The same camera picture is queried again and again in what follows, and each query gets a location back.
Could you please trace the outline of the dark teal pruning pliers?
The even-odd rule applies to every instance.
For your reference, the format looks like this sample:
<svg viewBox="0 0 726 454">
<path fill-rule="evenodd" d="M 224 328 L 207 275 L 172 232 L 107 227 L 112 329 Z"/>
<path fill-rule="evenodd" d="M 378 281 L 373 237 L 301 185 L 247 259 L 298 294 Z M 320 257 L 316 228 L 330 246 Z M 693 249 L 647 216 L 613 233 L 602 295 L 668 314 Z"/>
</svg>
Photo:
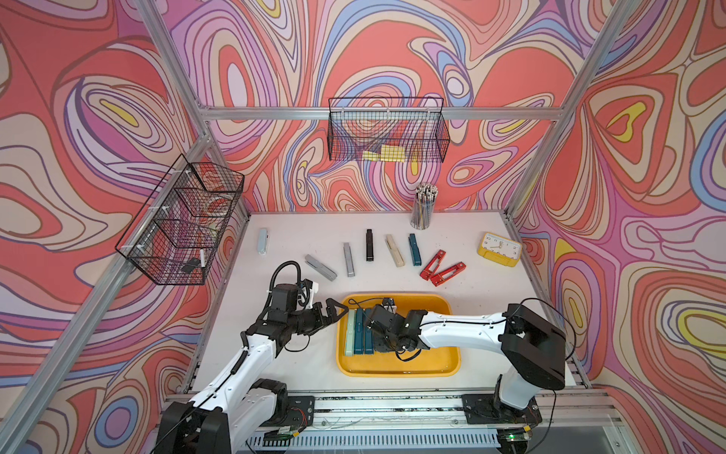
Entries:
<svg viewBox="0 0 726 454">
<path fill-rule="evenodd" d="M 364 316 L 365 311 L 363 309 L 358 309 L 355 312 L 355 333 L 354 333 L 354 355 L 363 355 L 364 354 Z"/>
</svg>

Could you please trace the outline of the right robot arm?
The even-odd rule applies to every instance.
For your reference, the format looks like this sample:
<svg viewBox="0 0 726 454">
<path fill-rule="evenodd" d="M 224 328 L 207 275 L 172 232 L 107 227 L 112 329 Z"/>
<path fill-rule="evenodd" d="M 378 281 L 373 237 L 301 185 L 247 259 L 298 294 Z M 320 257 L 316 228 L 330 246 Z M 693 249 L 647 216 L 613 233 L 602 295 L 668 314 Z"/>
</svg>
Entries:
<svg viewBox="0 0 726 454">
<path fill-rule="evenodd" d="M 495 402 L 525 410 L 542 390 L 565 387 L 566 335 L 523 304 L 484 316 L 456 316 L 416 309 L 405 316 L 376 305 L 363 319 L 383 350 L 417 357 L 425 350 L 466 348 L 502 355 L 510 363 L 497 378 Z"/>
</svg>

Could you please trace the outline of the pale green pruning pliers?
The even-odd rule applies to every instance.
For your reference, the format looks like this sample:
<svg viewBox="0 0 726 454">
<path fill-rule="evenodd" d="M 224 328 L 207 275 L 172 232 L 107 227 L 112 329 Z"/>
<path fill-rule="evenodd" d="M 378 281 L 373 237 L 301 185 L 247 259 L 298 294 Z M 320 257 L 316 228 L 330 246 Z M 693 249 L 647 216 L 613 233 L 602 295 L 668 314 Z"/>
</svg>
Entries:
<svg viewBox="0 0 726 454">
<path fill-rule="evenodd" d="M 345 331 L 344 356 L 352 357 L 355 354 L 355 327 L 357 326 L 357 310 L 351 309 L 347 315 Z"/>
</svg>

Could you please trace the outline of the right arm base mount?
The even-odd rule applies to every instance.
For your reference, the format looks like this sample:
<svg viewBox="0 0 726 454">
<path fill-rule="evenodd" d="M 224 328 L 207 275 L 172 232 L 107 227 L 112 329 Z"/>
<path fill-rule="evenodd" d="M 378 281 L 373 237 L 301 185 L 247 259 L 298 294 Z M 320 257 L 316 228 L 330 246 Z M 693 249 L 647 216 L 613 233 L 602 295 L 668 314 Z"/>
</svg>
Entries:
<svg viewBox="0 0 726 454">
<path fill-rule="evenodd" d="M 502 404 L 492 393 L 467 393 L 461 396 L 461 400 L 469 425 L 536 427 L 543 421 L 534 397 L 524 410 Z"/>
</svg>

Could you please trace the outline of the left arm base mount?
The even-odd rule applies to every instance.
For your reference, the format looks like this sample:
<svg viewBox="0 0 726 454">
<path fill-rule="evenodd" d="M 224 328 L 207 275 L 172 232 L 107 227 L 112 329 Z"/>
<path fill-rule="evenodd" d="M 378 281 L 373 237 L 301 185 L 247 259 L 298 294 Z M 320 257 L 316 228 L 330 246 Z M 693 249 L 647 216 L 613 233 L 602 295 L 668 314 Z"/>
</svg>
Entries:
<svg viewBox="0 0 726 454">
<path fill-rule="evenodd" d="M 314 423 L 316 399 L 313 395 L 293 395 L 288 397 L 282 405 L 281 410 L 276 410 L 269 420 L 261 427 L 290 427 L 291 429 L 302 429 L 310 427 Z"/>
</svg>

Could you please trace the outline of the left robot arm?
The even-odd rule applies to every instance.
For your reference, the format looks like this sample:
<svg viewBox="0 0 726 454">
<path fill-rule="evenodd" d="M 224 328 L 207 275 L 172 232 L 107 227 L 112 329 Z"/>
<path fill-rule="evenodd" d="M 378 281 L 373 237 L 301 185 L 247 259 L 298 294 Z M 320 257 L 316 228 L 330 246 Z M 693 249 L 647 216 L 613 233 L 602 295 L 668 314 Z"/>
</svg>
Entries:
<svg viewBox="0 0 726 454">
<path fill-rule="evenodd" d="M 317 284 L 280 284 L 255 322 L 240 333 L 242 346 L 222 371 L 188 402 L 163 412 L 153 453 L 234 453 L 262 425 L 285 420 L 287 385 L 261 378 L 294 336 L 311 338 L 349 312 L 328 298 L 312 300 Z"/>
</svg>

